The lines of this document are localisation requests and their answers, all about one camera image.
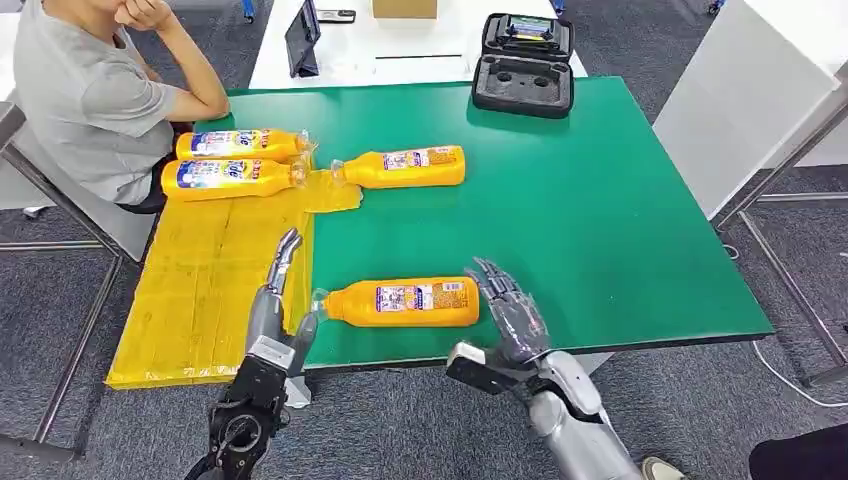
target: person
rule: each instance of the person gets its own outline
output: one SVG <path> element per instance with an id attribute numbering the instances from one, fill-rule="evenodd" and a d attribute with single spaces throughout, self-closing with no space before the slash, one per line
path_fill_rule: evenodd
<path id="1" fill-rule="evenodd" d="M 686 475 L 680 470 L 657 457 L 643 460 L 641 470 L 644 480 L 686 480 Z"/>
<path id="2" fill-rule="evenodd" d="M 848 478 L 848 424 L 758 443 L 748 457 L 752 480 Z"/>
<path id="3" fill-rule="evenodd" d="M 167 85 L 125 26 L 154 31 L 185 76 Z M 174 126 L 226 116 L 209 61 L 163 0 L 29 0 L 14 51 L 19 107 L 49 156 L 83 187 L 134 213 L 165 204 L 159 178 Z"/>

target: white table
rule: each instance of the white table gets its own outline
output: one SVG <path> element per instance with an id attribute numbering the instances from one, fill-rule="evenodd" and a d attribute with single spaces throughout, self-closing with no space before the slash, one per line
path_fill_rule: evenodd
<path id="1" fill-rule="evenodd" d="M 845 94 L 846 39 L 845 0 L 731 0 L 722 7 L 654 122 L 707 218 L 833 111 Z M 801 164 L 846 159 L 843 124 Z"/>
<path id="2" fill-rule="evenodd" d="M 9 94 L 15 88 L 12 54 L 20 18 L 20 13 L 0 13 L 0 101 L 9 98 Z"/>
<path id="3" fill-rule="evenodd" d="M 549 0 L 439 0 L 435 20 L 376 19 L 371 0 L 315 0 L 322 10 L 356 11 L 352 24 L 321 24 L 315 46 L 320 75 L 291 78 L 286 30 L 302 5 L 274 2 L 262 38 L 250 88 L 304 88 L 471 80 L 480 56 L 483 24 L 492 13 L 554 18 Z M 440 58 L 381 58 L 458 55 Z M 574 76 L 586 69 L 575 53 Z"/>
<path id="4" fill-rule="evenodd" d="M 0 13 L 0 101 L 15 89 L 12 58 L 20 13 Z M 11 165 L 0 159 L 0 210 L 28 208 L 53 203 Z"/>

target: bottle label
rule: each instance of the bottle label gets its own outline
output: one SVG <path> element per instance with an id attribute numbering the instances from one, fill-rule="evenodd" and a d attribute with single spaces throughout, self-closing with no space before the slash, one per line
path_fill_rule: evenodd
<path id="1" fill-rule="evenodd" d="M 254 160 L 192 160 L 177 167 L 180 188 L 215 188 L 222 184 L 254 182 L 260 163 Z"/>
<path id="2" fill-rule="evenodd" d="M 198 157 L 222 157 L 253 152 L 268 147 L 270 130 L 230 130 L 195 133 L 191 154 Z"/>
<path id="3" fill-rule="evenodd" d="M 456 161 L 450 147 L 419 148 L 400 150 L 383 154 L 383 168 L 401 170 L 404 168 L 429 167 Z"/>
<path id="4" fill-rule="evenodd" d="M 377 287 L 378 312 L 438 310 L 468 306 L 468 292 L 462 282 Z"/>

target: chair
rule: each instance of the chair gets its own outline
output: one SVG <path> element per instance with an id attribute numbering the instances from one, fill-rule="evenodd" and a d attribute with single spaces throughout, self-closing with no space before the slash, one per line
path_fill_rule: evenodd
<path id="1" fill-rule="evenodd" d="M 82 225 L 94 240 L 0 243 L 0 252 L 106 249 L 112 254 L 112 262 L 35 434 L 31 439 L 0 434 L 0 446 L 67 461 L 76 458 L 79 452 L 75 448 L 51 445 L 47 443 L 47 436 L 121 265 L 124 262 L 135 267 L 140 265 L 156 216 L 131 214 L 81 187 L 41 148 L 25 122 L 26 118 L 17 106 L 9 101 L 0 102 L 0 156 Z"/>

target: black case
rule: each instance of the black case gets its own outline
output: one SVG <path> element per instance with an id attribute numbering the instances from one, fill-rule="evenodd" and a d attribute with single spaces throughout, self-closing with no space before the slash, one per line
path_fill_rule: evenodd
<path id="1" fill-rule="evenodd" d="M 483 50 L 474 71 L 471 99 L 477 108 L 545 118 L 564 118 L 574 102 L 574 75 L 568 60 L 574 29 L 564 20 L 551 20 L 557 48 L 545 51 L 501 45 L 499 27 L 510 17 L 493 13 L 483 29 Z"/>

